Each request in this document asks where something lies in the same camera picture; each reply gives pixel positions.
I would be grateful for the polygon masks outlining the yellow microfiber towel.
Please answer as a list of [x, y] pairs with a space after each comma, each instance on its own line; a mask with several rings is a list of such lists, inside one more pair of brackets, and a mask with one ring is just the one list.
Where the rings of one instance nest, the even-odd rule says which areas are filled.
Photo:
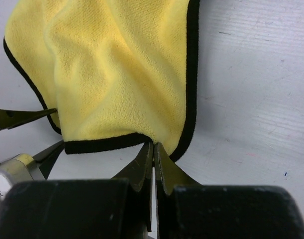
[[3, 47], [67, 154], [161, 143], [173, 161], [196, 125], [197, 0], [20, 0]]

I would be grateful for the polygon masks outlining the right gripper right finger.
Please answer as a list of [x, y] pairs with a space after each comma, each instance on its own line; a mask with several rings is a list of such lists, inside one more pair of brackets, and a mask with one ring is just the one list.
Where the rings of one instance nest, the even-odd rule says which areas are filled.
[[161, 239], [304, 239], [304, 220], [283, 188], [202, 185], [154, 146]]

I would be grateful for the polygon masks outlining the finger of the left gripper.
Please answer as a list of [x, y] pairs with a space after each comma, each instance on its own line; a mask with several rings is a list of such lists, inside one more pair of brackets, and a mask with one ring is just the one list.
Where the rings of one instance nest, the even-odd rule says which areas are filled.
[[56, 112], [56, 109], [46, 109], [41, 111], [14, 111], [0, 109], [0, 131], [27, 124], [40, 118], [50, 116]]
[[33, 156], [44, 179], [48, 179], [55, 162], [64, 150], [64, 144], [64, 141], [61, 140]]

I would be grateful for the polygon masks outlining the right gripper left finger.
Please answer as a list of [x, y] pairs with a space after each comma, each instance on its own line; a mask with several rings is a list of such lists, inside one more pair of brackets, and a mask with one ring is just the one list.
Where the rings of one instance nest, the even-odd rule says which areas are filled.
[[0, 206], [0, 239], [145, 239], [151, 231], [153, 143], [111, 179], [15, 184]]

